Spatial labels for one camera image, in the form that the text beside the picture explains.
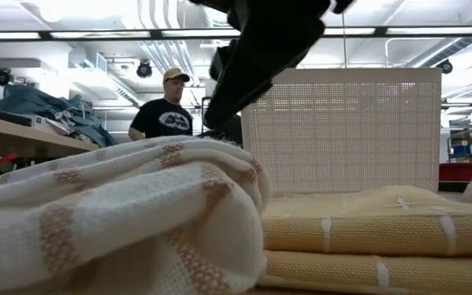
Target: man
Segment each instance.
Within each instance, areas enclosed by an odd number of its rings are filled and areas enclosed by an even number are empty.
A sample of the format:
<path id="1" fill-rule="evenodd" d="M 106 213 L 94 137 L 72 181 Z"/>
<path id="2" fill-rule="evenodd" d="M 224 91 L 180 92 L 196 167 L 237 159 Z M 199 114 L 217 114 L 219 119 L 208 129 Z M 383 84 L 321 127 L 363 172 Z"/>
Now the man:
<path id="1" fill-rule="evenodd" d="M 163 75 L 165 95 L 140 107 L 129 129 L 129 137 L 136 141 L 171 135 L 193 135 L 193 118 L 179 104 L 188 75 L 170 69 Z"/>

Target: security camera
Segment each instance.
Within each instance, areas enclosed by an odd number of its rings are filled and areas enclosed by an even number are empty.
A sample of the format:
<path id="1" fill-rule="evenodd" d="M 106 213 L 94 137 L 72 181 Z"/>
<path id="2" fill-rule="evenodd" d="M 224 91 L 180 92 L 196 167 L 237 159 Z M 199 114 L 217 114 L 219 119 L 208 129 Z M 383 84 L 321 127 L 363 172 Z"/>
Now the security camera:
<path id="1" fill-rule="evenodd" d="M 152 68 L 150 61 L 139 62 L 138 70 L 136 70 L 139 78 L 147 78 L 152 75 Z"/>
<path id="2" fill-rule="evenodd" d="M 440 62 L 435 67 L 442 69 L 443 74 L 450 74 L 452 72 L 452 63 L 448 59 Z"/>
<path id="3" fill-rule="evenodd" d="M 11 74 L 11 69 L 0 69 L 0 86 L 14 84 L 14 76 Z"/>

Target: red object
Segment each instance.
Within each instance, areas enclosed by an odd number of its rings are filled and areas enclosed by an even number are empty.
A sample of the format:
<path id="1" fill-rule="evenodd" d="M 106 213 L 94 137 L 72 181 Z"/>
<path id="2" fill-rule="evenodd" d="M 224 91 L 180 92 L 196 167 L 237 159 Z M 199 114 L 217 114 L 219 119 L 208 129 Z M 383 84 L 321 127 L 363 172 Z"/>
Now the red object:
<path id="1" fill-rule="evenodd" d="M 8 163 L 9 161 L 12 161 L 12 160 L 15 160 L 17 158 L 17 154 L 16 153 L 10 153 L 4 157 L 2 157 L 0 159 L 0 165 L 1 164 L 5 164 L 5 163 Z"/>
<path id="2" fill-rule="evenodd" d="M 471 163 L 445 163 L 440 164 L 440 181 L 464 181 L 472 180 Z"/>

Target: black t-shirt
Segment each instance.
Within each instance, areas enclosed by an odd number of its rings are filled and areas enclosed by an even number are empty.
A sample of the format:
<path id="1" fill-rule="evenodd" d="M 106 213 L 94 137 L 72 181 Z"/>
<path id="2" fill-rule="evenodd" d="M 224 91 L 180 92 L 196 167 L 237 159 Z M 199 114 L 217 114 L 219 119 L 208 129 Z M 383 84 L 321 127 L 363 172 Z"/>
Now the black t-shirt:
<path id="1" fill-rule="evenodd" d="M 145 138 L 193 135 L 193 118 L 180 105 L 162 98 L 140 107 L 130 127 L 145 133 Z"/>

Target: baseball cap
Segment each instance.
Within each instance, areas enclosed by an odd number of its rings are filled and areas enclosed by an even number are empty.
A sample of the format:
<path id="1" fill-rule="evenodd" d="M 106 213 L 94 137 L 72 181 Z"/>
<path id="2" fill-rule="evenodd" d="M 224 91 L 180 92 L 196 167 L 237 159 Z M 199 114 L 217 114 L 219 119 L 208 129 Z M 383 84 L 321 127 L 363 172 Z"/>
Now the baseball cap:
<path id="1" fill-rule="evenodd" d="M 163 75 L 163 82 L 167 81 L 168 79 L 174 79 L 174 78 L 178 78 L 178 77 L 183 79 L 184 82 L 189 82 L 190 81 L 190 77 L 187 74 L 185 74 L 184 72 L 182 72 L 178 68 L 174 68 L 174 69 L 170 69 L 167 72 L 165 72 L 165 74 Z"/>

